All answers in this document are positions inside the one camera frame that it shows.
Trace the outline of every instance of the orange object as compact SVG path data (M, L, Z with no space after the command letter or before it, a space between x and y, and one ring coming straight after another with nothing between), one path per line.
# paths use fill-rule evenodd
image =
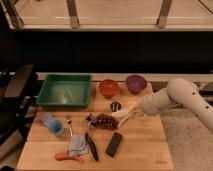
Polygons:
M75 160L75 161L78 161L79 163L84 163L84 159L83 158L81 158L80 156L70 156L69 152L57 153L57 154L55 154L55 159L58 160L58 161Z
M118 90L118 83L111 79L103 80L99 84L99 91L105 98L111 98L118 92Z

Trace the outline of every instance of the green plastic tray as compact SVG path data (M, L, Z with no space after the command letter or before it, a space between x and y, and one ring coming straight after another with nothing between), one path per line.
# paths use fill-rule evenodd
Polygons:
M90 100L90 75L48 75L36 103L44 108L86 108Z

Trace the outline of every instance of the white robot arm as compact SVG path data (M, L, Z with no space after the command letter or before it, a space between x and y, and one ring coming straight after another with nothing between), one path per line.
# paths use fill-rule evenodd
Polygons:
M166 88L143 97L138 107L147 115L155 115L178 104L191 110L213 132L212 106L200 96L198 87L188 80L176 78L169 81Z

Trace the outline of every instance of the black knife handle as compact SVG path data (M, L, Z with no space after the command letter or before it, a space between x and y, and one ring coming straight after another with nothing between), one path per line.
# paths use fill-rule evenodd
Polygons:
M95 161L98 161L98 153L97 153L97 149L96 149L96 145L95 145L94 141L92 140L91 137L89 137L88 133L86 133L85 137L89 144L93 158L95 159Z

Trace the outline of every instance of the table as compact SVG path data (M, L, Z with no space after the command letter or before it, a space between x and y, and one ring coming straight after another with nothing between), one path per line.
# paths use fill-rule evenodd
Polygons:
M99 162L94 161L91 153L83 156L85 163L76 161L56 161L54 155L67 151L69 146L69 125L66 117L72 116L74 133L84 134L86 131L85 118L89 113L110 114L109 104L118 100L125 107L143 95L151 93L152 87L147 88L139 95L132 95L123 82L119 82L120 92L112 99L105 99L98 91L98 82L92 83L91 101L87 109L75 111L52 111L54 116L64 123L62 137L54 137L40 121L41 115L46 112L40 109L36 114L31 130L25 143L17 170L20 171L148 171L148 170L174 170L170 151L166 141L165 132L159 115L132 118L118 130L123 140L115 157L105 154L105 149L113 135L113 131L97 129L93 139L97 145Z

